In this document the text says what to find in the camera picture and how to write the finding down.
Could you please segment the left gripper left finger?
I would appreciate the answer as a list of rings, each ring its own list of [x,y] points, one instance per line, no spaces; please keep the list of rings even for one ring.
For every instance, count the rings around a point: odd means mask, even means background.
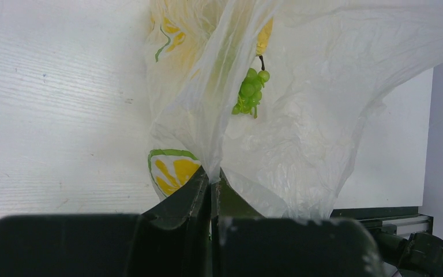
[[[203,276],[210,209],[203,169],[143,214],[0,219],[0,276]]]

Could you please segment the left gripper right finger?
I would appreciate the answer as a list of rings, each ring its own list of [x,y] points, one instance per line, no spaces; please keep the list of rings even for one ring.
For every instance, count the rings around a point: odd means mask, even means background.
[[[230,185],[211,186],[213,276],[383,276],[376,243],[358,221],[266,218]]]

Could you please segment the green fake grapes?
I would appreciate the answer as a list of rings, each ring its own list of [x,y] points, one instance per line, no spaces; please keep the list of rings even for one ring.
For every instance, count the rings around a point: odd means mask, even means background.
[[[261,62],[259,71],[249,68],[238,91],[236,104],[232,108],[232,115],[249,114],[254,119],[258,118],[258,107],[262,101],[262,89],[271,79],[271,74],[266,70],[264,57],[258,56]]]

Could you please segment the clear plastic bag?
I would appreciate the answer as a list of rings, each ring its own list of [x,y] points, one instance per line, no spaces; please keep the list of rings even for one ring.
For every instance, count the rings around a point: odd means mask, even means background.
[[[368,116],[443,62],[443,1],[150,1],[147,18],[159,199],[203,168],[267,217],[328,218]],[[232,115],[271,18],[258,118]]]

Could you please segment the yellow fake banana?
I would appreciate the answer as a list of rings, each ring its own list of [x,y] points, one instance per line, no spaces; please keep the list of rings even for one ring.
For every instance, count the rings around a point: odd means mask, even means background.
[[[271,18],[261,29],[258,34],[257,43],[256,43],[256,56],[262,56],[266,52],[269,39],[271,37],[273,30],[273,18]]]

